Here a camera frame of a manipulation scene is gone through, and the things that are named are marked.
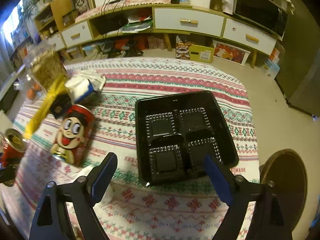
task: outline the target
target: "red lace tablecloth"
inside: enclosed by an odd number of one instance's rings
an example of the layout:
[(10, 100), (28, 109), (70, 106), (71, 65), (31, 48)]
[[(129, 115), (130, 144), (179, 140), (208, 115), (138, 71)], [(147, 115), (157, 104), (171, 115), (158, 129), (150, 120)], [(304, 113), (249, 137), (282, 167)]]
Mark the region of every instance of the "red lace tablecloth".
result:
[[(98, 165), (108, 152), (118, 156), (110, 204), (95, 207), (110, 239), (211, 239), (228, 207), (221, 203), (207, 177), (157, 187), (143, 187), (138, 180), (135, 102), (140, 98), (179, 92), (211, 90), (227, 121), (239, 155), (232, 168), (247, 180), (259, 181), (257, 139), (244, 86), (216, 68), (166, 58), (125, 58), (68, 65), (71, 73), (94, 69), (107, 78), (100, 103), (93, 109), (96, 132), (84, 166)], [(25, 103), (14, 126), (23, 132), (41, 101)], [(49, 114), (28, 142), (13, 187), (1, 184), (7, 210), (20, 232), (28, 238), (33, 214), (47, 182), (71, 181), (81, 169), (54, 159), (49, 153), (60, 125)], [(248, 206), (239, 239), (250, 225), (254, 203)], [(72, 207), (72, 224), (77, 221)]]

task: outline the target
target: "black plastic tray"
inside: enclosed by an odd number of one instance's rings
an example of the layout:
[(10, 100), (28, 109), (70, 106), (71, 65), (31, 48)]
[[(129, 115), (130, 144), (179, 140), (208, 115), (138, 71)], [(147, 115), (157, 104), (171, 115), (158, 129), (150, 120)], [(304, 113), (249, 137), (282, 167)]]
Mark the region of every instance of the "black plastic tray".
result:
[(136, 134), (139, 179), (146, 186), (205, 175), (206, 153), (229, 168), (239, 161), (220, 107), (207, 90), (138, 100)]

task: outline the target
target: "yellow ribbon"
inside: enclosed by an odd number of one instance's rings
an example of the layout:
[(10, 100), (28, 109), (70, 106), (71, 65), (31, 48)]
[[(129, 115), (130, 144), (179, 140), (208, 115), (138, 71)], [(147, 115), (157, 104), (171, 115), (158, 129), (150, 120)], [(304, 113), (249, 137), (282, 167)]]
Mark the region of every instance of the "yellow ribbon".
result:
[(50, 107), (53, 104), (53, 102), (56, 100), (57, 96), (68, 92), (68, 89), (64, 85), (66, 81), (67, 81), (67, 77), (61, 74), (52, 83), (52, 85), (49, 88), (48, 94), (45, 97), (41, 107), (38, 109), (36, 114), (33, 116), (33, 118), (30, 120), (30, 122), (26, 126), (26, 131), (24, 133), (24, 137), (26, 139), (30, 139), (32, 134), (36, 130), (38, 130), (42, 120), (49, 113)]

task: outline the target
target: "yellow box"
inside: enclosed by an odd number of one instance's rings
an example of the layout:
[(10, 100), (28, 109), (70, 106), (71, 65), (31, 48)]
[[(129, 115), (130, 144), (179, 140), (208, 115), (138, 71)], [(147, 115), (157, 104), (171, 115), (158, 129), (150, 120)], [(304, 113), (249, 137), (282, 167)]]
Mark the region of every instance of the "yellow box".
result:
[(212, 56), (214, 53), (214, 48), (200, 46), (200, 45), (191, 45), (189, 47), (189, 52), (190, 52), (190, 60), (211, 63)]

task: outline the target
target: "wooden handle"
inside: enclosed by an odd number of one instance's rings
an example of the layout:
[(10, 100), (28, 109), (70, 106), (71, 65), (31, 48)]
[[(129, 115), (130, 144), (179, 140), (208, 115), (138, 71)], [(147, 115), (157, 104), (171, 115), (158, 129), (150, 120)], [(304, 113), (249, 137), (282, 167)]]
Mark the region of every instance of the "wooden handle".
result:
[(70, 38), (76, 38), (76, 37), (79, 37), (80, 36), (80, 33), (77, 33), (77, 34), (75, 34), (75, 35), (72, 35), (72, 36), (70, 36)]
[(190, 23), (190, 24), (198, 24), (199, 22), (196, 20), (187, 20), (187, 19), (180, 19), (181, 23)]
[(248, 34), (245, 35), (246, 39), (250, 40), (250, 41), (253, 41), (253, 42), (256, 42), (258, 43), (259, 42), (259, 39), (255, 38), (255, 37), (252, 37)]

